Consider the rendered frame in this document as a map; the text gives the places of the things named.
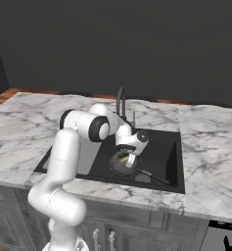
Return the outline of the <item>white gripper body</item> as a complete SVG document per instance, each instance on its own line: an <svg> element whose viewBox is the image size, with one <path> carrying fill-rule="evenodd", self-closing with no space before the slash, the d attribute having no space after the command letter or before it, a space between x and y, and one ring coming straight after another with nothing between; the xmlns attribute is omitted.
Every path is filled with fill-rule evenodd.
<svg viewBox="0 0 232 251"><path fill-rule="evenodd" d="M129 154L125 166L130 169L134 164L135 158L135 155Z"/></svg>

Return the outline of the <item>dark frying pan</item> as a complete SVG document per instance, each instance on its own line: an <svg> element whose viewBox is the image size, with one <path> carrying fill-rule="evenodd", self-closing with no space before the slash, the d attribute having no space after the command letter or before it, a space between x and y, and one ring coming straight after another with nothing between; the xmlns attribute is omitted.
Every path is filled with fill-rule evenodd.
<svg viewBox="0 0 232 251"><path fill-rule="evenodd" d="M169 180L167 180L163 177L157 176L155 174L152 174L148 171L143 170L141 168L141 157L139 155L136 156L133 166L129 169L125 166L127 160L120 161L117 158L118 153L119 152L116 152L110 160L110 170L114 175L131 176L131 175L135 174L136 172L139 172L139 173L146 175L149 178L153 178L153 179L155 179L165 185L170 184Z"/></svg>

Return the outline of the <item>black sink basin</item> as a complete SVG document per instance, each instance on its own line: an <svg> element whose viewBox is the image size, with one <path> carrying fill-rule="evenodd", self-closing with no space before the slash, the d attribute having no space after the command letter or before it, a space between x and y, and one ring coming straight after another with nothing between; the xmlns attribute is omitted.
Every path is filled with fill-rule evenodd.
<svg viewBox="0 0 232 251"><path fill-rule="evenodd" d="M113 135L102 143L87 141L82 143L76 177L184 194L185 182L180 133L148 129L148 134L150 139L140 155L140 168L152 175L165 178L169 184L164 184L138 171L130 176L113 174L109 167L110 160L116 152Z"/></svg>

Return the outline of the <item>grey false drawer front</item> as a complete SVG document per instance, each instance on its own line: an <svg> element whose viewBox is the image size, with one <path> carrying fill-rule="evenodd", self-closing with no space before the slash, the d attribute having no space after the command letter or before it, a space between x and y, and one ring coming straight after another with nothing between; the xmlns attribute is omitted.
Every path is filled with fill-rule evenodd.
<svg viewBox="0 0 232 251"><path fill-rule="evenodd" d="M86 204L88 217L165 229L166 215L163 212L90 200L86 200Z"/></svg>

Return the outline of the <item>dark curved tap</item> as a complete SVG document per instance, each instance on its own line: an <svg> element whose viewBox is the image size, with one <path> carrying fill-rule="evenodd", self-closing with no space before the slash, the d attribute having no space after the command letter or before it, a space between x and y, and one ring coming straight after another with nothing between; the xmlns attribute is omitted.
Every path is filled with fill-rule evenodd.
<svg viewBox="0 0 232 251"><path fill-rule="evenodd" d="M125 121L125 93L124 88L121 87L118 90L117 97L116 97L116 113Z"/></svg>

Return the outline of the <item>grey cupboard door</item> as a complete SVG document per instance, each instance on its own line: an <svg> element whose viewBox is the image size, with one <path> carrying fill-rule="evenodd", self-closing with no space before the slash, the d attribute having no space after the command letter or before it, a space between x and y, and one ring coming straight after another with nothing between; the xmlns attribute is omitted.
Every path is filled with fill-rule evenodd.
<svg viewBox="0 0 232 251"><path fill-rule="evenodd" d="M89 251L94 250L94 241L92 233L94 229L99 230L98 233L98 243L100 251L106 251L106 241L105 241L105 227L104 223L95 219L86 218L78 227L78 233L80 237L86 242L89 247Z"/></svg>
<svg viewBox="0 0 232 251"><path fill-rule="evenodd" d="M138 226L105 224L106 233L114 234L116 251L165 251L163 244L151 238L151 234Z"/></svg>

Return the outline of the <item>dark round stool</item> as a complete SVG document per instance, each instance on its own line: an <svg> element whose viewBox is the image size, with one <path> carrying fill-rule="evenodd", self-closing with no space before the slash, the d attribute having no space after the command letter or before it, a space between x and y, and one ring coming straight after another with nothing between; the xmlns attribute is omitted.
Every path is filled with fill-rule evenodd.
<svg viewBox="0 0 232 251"><path fill-rule="evenodd" d="M60 92L56 93L56 95L79 95L79 96L83 96L83 97L91 97L92 98L91 93L82 92L82 91L60 91Z"/></svg>
<svg viewBox="0 0 232 251"><path fill-rule="evenodd" d="M188 102L188 105L192 106L199 106L199 105L211 105L211 106L217 106L222 108L232 108L231 105L222 103L222 102L215 102L215 101L190 101Z"/></svg>

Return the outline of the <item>grey dishwasher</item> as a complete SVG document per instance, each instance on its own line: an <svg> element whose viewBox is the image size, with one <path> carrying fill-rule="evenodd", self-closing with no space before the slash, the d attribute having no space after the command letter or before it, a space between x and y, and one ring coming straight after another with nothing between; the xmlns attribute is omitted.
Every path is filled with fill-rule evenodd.
<svg viewBox="0 0 232 251"><path fill-rule="evenodd" d="M232 251L232 224L210 220L200 251Z"/></svg>

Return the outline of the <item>grey cupboard run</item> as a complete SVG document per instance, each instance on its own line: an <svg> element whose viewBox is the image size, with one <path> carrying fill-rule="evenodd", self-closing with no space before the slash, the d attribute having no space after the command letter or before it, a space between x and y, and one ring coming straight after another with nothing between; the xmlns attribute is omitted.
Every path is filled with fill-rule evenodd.
<svg viewBox="0 0 232 251"><path fill-rule="evenodd" d="M50 240L48 218L27 202L27 189L0 185L0 249L41 251Z"/></svg>

